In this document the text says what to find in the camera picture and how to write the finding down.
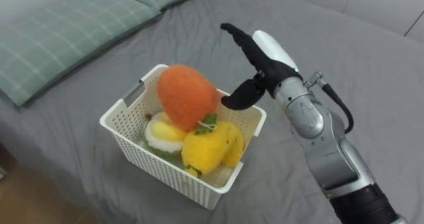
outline orange plush fruit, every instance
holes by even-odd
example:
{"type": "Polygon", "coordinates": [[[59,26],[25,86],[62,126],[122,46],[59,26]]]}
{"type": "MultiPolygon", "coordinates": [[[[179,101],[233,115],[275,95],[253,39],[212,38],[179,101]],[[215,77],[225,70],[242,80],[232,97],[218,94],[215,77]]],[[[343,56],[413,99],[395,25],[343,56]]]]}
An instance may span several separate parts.
{"type": "Polygon", "coordinates": [[[163,71],[158,80],[162,107],[172,122],[185,131],[192,131],[207,115],[216,113],[217,89],[199,72],[177,64],[163,71]]]}

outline stuffed toy vegetable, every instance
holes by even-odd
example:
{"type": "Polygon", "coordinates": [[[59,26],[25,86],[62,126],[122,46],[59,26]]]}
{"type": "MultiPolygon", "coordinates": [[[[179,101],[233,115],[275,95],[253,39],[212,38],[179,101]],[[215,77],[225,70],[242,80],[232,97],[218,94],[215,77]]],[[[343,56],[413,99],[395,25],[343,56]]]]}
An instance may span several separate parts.
{"type": "Polygon", "coordinates": [[[221,163],[234,168],[244,150],[242,133],[232,123],[217,121],[216,125],[208,122],[204,125],[211,131],[205,132],[202,129],[190,131],[184,139],[182,148],[186,172],[198,178],[214,171],[221,163]]]}
{"type": "Polygon", "coordinates": [[[196,129],[206,116],[216,113],[220,98],[206,78],[181,64],[162,72],[157,92],[166,114],[184,131],[196,129]]]}
{"type": "Polygon", "coordinates": [[[186,135],[185,131],[173,124],[165,112],[153,116],[144,130],[149,149],[164,158],[180,155],[186,135]]]}

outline green leaf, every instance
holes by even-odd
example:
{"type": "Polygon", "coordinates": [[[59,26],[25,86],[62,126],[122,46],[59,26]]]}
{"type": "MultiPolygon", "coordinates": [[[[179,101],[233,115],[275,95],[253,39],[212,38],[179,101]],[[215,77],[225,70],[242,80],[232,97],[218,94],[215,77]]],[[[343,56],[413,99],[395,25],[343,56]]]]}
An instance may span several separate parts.
{"type": "Polygon", "coordinates": [[[206,133],[212,133],[213,129],[210,127],[216,127],[218,121],[218,114],[212,113],[207,115],[203,120],[203,124],[199,124],[195,130],[195,135],[202,135],[206,133]]]}

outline mattress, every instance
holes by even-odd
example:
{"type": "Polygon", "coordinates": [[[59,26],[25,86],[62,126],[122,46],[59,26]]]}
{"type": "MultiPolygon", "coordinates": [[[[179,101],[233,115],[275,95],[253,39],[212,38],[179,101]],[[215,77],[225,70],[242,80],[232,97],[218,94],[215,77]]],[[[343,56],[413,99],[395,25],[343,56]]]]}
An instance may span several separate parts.
{"type": "Polygon", "coordinates": [[[219,29],[223,22],[274,36],[304,77],[323,72],[354,115],[347,138],[395,210],[424,223],[424,45],[298,0],[189,0],[172,7],[28,107],[2,95],[0,142],[105,223],[339,223],[269,95],[258,103],[268,113],[262,132],[214,211],[127,162],[99,125],[157,64],[188,64],[225,91],[251,78],[254,68],[219,29]]]}

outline yellow plush bell pepper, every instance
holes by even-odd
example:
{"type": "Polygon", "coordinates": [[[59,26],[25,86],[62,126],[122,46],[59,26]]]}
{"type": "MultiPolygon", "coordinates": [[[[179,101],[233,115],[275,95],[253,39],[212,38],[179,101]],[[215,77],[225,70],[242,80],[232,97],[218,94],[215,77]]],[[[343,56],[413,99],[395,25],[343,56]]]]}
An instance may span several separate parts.
{"type": "Polygon", "coordinates": [[[183,142],[182,158],[186,172],[200,177],[214,171],[220,163],[235,167],[244,149],[239,128],[230,122],[218,121],[210,133],[191,131],[183,142]]]}

